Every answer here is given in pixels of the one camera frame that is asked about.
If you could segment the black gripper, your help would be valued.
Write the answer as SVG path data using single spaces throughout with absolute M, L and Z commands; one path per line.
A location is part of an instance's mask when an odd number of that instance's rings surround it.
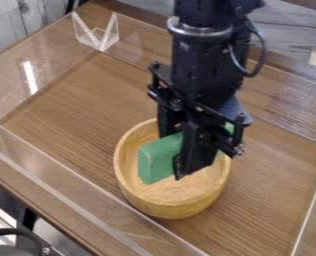
M 214 163 L 219 150 L 230 157 L 240 153 L 251 117 L 236 91 L 254 75 L 246 69 L 254 31 L 243 26 L 220 30 L 176 26 L 168 32 L 171 63 L 149 66 L 147 89 L 157 103 L 159 137 L 181 132 L 173 158 L 173 176 L 180 180 Z

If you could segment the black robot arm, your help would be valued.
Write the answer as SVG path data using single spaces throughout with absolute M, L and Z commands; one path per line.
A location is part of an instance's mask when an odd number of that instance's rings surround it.
M 176 179 L 210 166 L 222 152 L 243 151 L 251 116 L 236 98 L 243 80 L 258 75 L 266 56 L 246 67 L 250 42 L 263 37 L 248 14 L 263 0 L 175 0 L 167 19 L 171 63 L 148 66 L 148 96 L 157 105 L 157 134 L 181 135 L 172 155 Z

